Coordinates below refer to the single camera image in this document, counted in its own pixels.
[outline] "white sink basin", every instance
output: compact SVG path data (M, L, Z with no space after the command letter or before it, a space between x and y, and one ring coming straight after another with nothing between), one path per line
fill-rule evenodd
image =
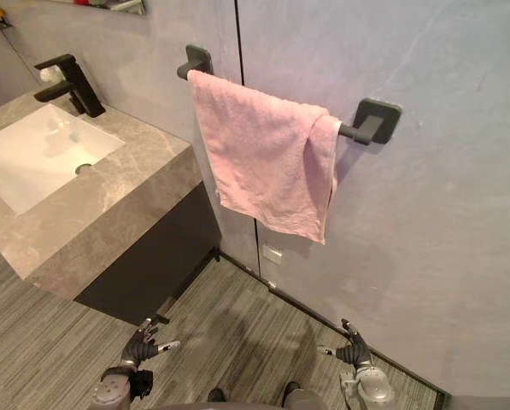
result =
M47 104L0 131L0 197L15 211L28 209L124 142Z

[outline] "towel bar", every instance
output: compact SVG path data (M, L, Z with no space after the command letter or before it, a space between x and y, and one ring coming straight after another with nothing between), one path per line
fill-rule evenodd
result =
M213 74L211 55L205 49L188 44L188 62L177 68L177 75L187 79L190 70ZM401 107L373 98L363 98L359 102L352 126L340 125L338 134L353 139L363 145L370 143L386 144L391 140L397 122L401 117Z

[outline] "pink towel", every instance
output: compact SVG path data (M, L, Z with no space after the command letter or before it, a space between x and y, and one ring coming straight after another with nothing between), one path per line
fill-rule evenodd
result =
M325 243L340 121L321 107L190 70L220 203L274 231Z

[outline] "robotic arm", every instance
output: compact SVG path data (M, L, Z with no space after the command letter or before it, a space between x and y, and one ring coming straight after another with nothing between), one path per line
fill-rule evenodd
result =
M340 388L342 389L346 406L356 398L363 410L393 410L396 406L395 391L391 388L385 373L372 363L370 349L361 334L346 319L342 319L344 336L350 345L343 348L327 348L319 346L322 354L336 356L339 360L354 366L355 374L345 372L340 374Z
M153 336L158 331L157 319L146 319L124 347L120 364L110 367L101 376L93 391L88 410L129 410L135 397L143 397L152 390L153 374L138 370L143 360L176 349L179 341L156 345Z

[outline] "black faucet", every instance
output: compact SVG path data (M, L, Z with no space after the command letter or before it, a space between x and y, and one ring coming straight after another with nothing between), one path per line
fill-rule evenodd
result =
M82 69L72 54L63 54L51 60L41 62L34 66L37 70L58 66L65 79L61 83L52 85L34 95L41 103L58 98L70 92L70 101L80 114L87 113L90 117L97 117L105 112L104 107L95 95L90 83L84 76Z

